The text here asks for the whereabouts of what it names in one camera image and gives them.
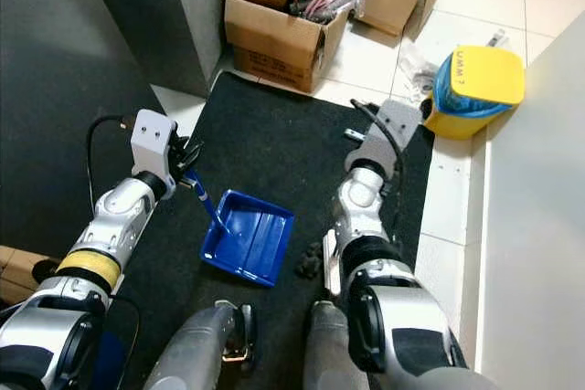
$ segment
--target blue dustpan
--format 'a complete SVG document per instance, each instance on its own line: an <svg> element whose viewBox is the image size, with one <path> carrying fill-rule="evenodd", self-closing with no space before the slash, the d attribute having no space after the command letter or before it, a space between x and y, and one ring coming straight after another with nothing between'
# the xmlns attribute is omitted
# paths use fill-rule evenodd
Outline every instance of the blue dustpan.
<svg viewBox="0 0 585 390"><path fill-rule="evenodd" d="M293 231L294 214L253 196L228 190L217 211L198 181L197 193L212 216L200 256L207 263L273 287Z"/></svg>

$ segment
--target white bracket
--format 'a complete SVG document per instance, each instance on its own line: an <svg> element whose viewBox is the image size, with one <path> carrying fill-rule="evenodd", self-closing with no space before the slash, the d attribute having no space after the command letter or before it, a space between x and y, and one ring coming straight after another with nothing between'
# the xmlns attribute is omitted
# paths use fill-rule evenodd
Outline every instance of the white bracket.
<svg viewBox="0 0 585 390"><path fill-rule="evenodd" d="M325 288L333 296L341 294L341 276L339 274L339 252L335 251L337 242L335 231L330 229L323 237L323 268Z"/></svg>
<svg viewBox="0 0 585 390"><path fill-rule="evenodd" d="M163 199L170 198L176 189L168 165L169 141L175 128L176 122L166 116L151 110L140 110L130 140L134 157L132 174L148 171L165 182Z"/></svg>

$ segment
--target white tile floor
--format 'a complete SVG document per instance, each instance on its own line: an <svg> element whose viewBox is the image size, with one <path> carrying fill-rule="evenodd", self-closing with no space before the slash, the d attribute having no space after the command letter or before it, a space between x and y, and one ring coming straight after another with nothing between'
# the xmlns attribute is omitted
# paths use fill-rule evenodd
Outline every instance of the white tile floor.
<svg viewBox="0 0 585 390"><path fill-rule="evenodd" d="M484 45L502 28L511 50L529 65L584 10L585 0L437 0L414 43L425 58L440 64L457 45ZM380 103L388 96L409 103L409 84L397 69L402 42L411 38L408 33L391 37L361 23L348 23L332 67L313 96L346 106L350 98ZM233 70L230 61L222 60L224 69ZM154 91L181 132L190 133L205 102L161 88ZM470 149L470 142L435 141L416 267L457 332Z"/></svg>

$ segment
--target gray wall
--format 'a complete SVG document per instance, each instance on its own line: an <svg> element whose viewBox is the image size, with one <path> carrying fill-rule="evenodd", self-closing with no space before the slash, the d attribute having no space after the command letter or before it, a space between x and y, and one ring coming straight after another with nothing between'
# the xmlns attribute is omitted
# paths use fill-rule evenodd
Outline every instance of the gray wall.
<svg viewBox="0 0 585 390"><path fill-rule="evenodd" d="M2 0L0 243L63 256L90 220L85 132L161 111L102 0ZM129 136L96 132L101 193L130 172Z"/></svg>
<svg viewBox="0 0 585 390"><path fill-rule="evenodd" d="M526 74L490 126L479 365L504 389L583 388L585 15Z"/></svg>
<svg viewBox="0 0 585 390"><path fill-rule="evenodd" d="M221 0L104 0L147 80L200 97L222 50Z"/></svg>

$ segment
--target yellow bin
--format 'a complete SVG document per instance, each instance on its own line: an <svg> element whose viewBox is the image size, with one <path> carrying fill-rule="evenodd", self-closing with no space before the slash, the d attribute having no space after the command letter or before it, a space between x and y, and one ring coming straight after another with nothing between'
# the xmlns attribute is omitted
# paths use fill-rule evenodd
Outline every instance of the yellow bin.
<svg viewBox="0 0 585 390"><path fill-rule="evenodd" d="M522 59L497 47L460 46L441 65L424 126L450 139L468 139L524 98Z"/></svg>

